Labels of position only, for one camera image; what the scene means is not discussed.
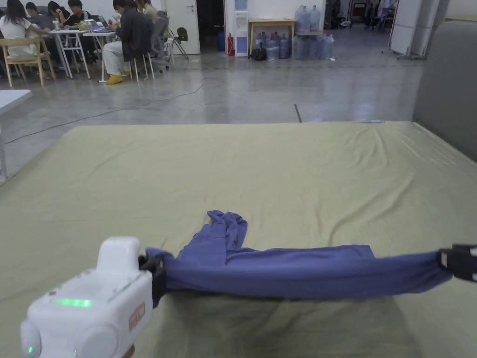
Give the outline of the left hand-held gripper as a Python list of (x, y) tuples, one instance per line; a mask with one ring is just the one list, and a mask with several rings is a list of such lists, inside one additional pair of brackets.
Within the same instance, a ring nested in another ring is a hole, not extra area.
[(123, 358), (167, 294), (162, 255), (139, 255), (135, 237), (110, 237), (95, 268), (48, 291), (20, 325), (26, 358)]

